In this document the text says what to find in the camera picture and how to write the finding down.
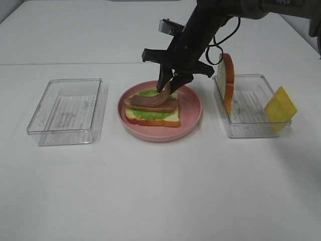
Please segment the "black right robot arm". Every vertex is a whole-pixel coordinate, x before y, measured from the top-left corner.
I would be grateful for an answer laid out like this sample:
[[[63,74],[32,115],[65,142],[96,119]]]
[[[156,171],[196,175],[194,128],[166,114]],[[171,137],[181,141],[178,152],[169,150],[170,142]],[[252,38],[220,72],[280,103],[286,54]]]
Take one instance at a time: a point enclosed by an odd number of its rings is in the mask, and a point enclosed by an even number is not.
[[[268,13],[309,19],[308,34],[320,37],[320,1],[197,1],[185,26],[165,21],[161,31],[173,35],[166,50],[144,49],[142,53],[143,61],[160,64],[157,91],[169,83],[175,92],[190,83],[194,74],[211,77],[212,64],[199,58],[217,31],[233,17],[258,20]]]

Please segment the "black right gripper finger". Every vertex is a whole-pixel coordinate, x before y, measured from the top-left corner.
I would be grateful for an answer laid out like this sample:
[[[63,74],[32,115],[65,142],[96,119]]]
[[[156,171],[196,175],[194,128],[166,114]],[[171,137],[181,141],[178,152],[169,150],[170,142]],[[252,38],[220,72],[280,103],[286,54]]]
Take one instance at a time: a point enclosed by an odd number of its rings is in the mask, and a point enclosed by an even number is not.
[[[171,93],[174,93],[180,87],[185,84],[192,82],[194,79],[192,74],[182,74],[182,73],[172,73],[172,78],[170,81]]]
[[[171,68],[166,67],[164,65],[160,65],[159,69],[159,77],[156,85],[156,89],[158,92],[161,92],[165,85],[173,78],[173,71]]]

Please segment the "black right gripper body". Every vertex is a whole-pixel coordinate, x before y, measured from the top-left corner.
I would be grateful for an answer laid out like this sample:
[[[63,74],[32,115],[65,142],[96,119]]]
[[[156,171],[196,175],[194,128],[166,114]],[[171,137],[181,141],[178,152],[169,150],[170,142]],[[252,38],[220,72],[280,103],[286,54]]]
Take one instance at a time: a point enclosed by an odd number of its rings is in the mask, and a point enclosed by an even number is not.
[[[158,63],[181,74],[203,74],[211,77],[214,68],[199,61],[200,51],[181,45],[179,42],[181,36],[182,33],[175,34],[166,50],[145,48],[142,60]]]

